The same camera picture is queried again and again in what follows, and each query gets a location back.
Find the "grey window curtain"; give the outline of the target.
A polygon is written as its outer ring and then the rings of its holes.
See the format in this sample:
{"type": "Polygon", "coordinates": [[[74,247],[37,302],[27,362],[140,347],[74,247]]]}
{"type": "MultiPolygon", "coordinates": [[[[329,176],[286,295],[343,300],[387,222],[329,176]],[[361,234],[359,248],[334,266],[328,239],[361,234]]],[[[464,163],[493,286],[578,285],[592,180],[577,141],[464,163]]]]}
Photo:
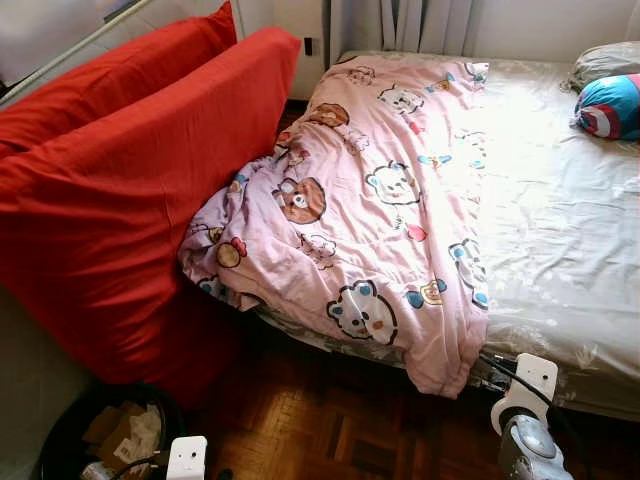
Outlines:
{"type": "Polygon", "coordinates": [[[428,52],[461,56],[474,0],[326,0],[326,54],[428,52]]]}

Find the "pink cartoon print blanket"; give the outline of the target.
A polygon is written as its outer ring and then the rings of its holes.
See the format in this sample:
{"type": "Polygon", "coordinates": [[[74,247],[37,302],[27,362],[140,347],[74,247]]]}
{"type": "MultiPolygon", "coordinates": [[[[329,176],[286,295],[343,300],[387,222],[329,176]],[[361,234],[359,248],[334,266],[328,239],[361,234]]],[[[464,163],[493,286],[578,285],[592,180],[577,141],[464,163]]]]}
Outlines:
{"type": "Polygon", "coordinates": [[[183,273],[241,311],[402,357],[456,397],[490,303],[477,238],[485,61],[361,55],[326,70],[270,155],[195,214],[183,273]]]}

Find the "white printed paper scrap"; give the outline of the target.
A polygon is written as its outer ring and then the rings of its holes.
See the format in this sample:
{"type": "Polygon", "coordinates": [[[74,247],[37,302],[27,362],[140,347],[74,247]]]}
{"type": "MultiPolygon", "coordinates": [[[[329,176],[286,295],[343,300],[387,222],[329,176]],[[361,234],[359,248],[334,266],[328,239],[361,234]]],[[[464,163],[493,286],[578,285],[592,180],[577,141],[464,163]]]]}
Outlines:
{"type": "Polygon", "coordinates": [[[111,454],[122,465],[128,465],[154,452],[163,430],[163,420],[156,404],[148,404],[146,410],[128,413],[122,426],[122,439],[111,449],[111,454]]]}

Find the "white metal framed panel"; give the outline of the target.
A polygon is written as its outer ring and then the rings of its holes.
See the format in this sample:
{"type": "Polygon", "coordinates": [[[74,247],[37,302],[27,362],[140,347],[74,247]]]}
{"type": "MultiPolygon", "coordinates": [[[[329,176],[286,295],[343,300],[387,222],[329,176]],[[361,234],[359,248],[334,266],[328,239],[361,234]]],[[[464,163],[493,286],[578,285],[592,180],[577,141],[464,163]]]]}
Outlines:
{"type": "Polygon", "coordinates": [[[0,105],[152,0],[0,0],[0,105]]]}

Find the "red white blue shield bolster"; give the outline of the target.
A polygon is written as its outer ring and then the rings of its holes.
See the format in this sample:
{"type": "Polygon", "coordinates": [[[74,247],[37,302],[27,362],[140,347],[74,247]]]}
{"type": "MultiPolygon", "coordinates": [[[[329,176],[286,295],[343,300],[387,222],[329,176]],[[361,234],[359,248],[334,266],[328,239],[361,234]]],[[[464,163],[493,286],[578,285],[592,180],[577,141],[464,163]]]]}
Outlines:
{"type": "Polygon", "coordinates": [[[604,140],[640,140],[640,74],[611,76],[585,84],[573,124],[604,140]]]}

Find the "brown cardboard scrap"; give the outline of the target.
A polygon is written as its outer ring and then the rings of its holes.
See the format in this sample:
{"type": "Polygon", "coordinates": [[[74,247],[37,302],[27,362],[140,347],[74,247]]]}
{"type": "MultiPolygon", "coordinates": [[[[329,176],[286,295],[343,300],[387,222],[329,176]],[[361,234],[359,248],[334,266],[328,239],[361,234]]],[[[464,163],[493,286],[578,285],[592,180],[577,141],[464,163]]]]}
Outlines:
{"type": "Polygon", "coordinates": [[[133,428],[146,408],[133,402],[123,406],[108,406],[93,419],[82,436],[88,447],[84,453],[102,461],[108,468],[119,468],[148,453],[140,431],[133,428]]]}

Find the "bed with grey floral sheet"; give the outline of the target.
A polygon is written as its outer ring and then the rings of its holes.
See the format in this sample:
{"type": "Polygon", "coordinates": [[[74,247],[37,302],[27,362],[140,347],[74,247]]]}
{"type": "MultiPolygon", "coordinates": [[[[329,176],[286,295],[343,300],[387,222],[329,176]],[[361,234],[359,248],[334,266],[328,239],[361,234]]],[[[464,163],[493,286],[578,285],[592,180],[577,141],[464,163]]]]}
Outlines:
{"type": "Polygon", "coordinates": [[[497,300],[485,351],[547,358],[556,402],[640,417],[639,156],[570,124],[564,64],[494,60],[503,106],[490,142],[481,233],[497,300]]]}

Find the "black round trash bin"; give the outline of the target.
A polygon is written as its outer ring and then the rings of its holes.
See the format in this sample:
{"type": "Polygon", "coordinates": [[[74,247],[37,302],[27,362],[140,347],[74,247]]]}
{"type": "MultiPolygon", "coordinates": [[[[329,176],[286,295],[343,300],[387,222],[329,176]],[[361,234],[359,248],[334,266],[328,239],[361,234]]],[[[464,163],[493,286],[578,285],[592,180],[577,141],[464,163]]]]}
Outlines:
{"type": "Polygon", "coordinates": [[[108,406],[122,407],[131,401],[140,406],[155,404],[163,421],[163,439],[170,444],[188,433],[182,408],[163,389],[146,383],[95,384],[70,404],[52,426],[38,456],[35,480],[73,480],[93,458],[90,444],[82,435],[90,429],[93,419],[108,406]]]}

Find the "clear plastic bottle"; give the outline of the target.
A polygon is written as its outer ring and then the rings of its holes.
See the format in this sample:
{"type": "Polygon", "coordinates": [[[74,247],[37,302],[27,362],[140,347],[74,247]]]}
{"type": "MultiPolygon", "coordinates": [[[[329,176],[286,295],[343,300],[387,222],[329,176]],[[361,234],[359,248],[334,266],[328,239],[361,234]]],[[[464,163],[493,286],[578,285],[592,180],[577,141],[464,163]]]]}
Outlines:
{"type": "Polygon", "coordinates": [[[101,461],[87,463],[79,471],[78,480],[113,480],[114,471],[106,467],[101,461]]]}

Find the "red fabric mattress cushion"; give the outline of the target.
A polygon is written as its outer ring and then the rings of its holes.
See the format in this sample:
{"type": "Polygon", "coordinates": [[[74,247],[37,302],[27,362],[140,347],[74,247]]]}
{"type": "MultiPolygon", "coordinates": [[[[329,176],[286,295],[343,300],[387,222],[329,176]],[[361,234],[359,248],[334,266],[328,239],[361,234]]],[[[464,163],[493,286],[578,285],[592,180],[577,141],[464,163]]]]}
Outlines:
{"type": "Polygon", "coordinates": [[[115,47],[0,110],[0,157],[23,154],[163,90],[234,44],[232,6],[225,0],[214,13],[115,47]]]}
{"type": "Polygon", "coordinates": [[[253,33],[188,76],[0,160],[0,285],[106,383],[202,401],[236,356],[232,308],[180,273],[189,221],[269,154],[300,41],[253,33]]]}

